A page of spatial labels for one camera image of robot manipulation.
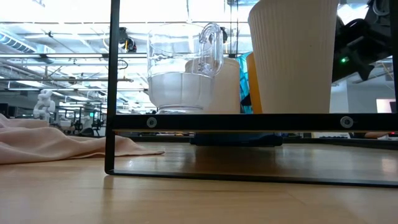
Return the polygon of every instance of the wooden surface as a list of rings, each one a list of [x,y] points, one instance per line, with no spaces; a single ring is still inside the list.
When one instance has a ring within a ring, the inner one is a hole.
[[[119,168],[398,179],[398,151],[286,144],[195,148]],[[0,223],[397,223],[398,190],[106,176],[103,158],[0,166]]]

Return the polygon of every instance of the black shelf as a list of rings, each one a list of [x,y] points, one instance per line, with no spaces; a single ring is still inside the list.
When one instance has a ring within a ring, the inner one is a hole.
[[[116,115],[118,82],[118,36],[120,0],[111,0],[109,40],[108,111],[106,123],[105,172],[134,177],[163,177],[206,180],[237,180],[296,184],[328,184],[367,187],[398,187],[398,182],[380,180],[314,179],[254,175],[145,172],[114,168],[115,131],[396,131],[398,114],[239,114],[239,115]],[[390,0],[394,69],[398,69],[398,2]],[[398,95],[398,82],[395,79]],[[327,139],[322,144],[330,144]]]

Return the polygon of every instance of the white cup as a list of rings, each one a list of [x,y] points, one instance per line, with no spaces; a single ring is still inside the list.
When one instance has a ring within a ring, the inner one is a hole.
[[[261,0],[249,25],[263,113],[329,113],[338,0]]]
[[[190,60],[185,64],[186,70],[192,69]],[[201,114],[239,114],[241,111],[239,87],[239,62],[224,58],[221,71],[214,77],[211,101]]]

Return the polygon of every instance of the pink cloth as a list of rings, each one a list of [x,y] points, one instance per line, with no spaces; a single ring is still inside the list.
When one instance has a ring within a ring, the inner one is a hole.
[[[158,155],[116,136],[115,156]],[[0,164],[78,159],[105,154],[105,138],[66,136],[46,121],[7,119],[0,114]]]

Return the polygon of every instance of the pitcher handle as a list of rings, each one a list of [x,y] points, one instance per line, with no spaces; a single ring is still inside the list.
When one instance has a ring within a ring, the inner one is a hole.
[[[206,43],[210,43],[211,54],[206,54]],[[223,57],[223,31],[219,25],[211,22],[203,28],[200,38],[199,71],[211,77],[217,75],[224,62]]]

